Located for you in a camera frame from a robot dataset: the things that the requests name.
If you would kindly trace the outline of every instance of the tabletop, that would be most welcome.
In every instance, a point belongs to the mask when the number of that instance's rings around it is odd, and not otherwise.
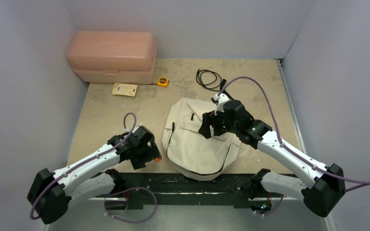
[[[162,148],[162,133],[171,106],[181,98],[210,101],[215,94],[196,82],[198,69],[209,69],[230,81],[238,76],[256,79],[266,91],[272,105],[283,139],[300,149],[295,127],[286,98],[285,89],[275,60],[247,59],[157,59],[154,82],[167,77],[167,88],[157,85],[139,85],[135,97],[112,95],[113,84],[91,83],[82,107],[76,133],[70,149],[67,164],[86,157],[100,148],[112,136],[124,133],[123,117],[128,112],[137,115],[137,124],[147,127],[155,135],[162,161],[146,163],[145,168],[133,170],[129,161],[119,164],[120,172],[176,172],[165,159]],[[204,82],[211,82],[214,76],[205,73]],[[274,128],[268,106],[260,89],[251,81],[240,79],[226,89],[240,100],[254,118]],[[131,127],[132,118],[127,119]],[[277,173],[291,173],[272,157],[241,144],[238,157],[224,173],[256,173],[268,168]]]

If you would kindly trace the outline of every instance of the yellow card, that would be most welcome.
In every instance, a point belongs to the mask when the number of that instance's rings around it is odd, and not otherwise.
[[[115,83],[113,86],[113,95],[127,95],[135,96],[137,92],[137,86],[135,84]]]

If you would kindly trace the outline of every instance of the tape measure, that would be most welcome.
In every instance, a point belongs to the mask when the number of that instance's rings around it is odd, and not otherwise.
[[[157,85],[166,88],[170,81],[166,77],[161,77],[158,79]]]

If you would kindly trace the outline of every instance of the orange object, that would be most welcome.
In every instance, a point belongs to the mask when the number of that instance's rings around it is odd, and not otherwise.
[[[157,46],[151,33],[78,31],[67,52],[86,82],[150,84]]]
[[[157,85],[166,88],[170,81],[166,77],[161,77],[158,79]]]

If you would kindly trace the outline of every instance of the white bag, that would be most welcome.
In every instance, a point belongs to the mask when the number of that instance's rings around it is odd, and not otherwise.
[[[212,102],[188,98],[182,98],[171,107],[162,146],[168,163],[186,177],[213,180],[236,160],[240,146],[236,135],[225,133],[205,139],[198,133],[202,114],[215,108]]]

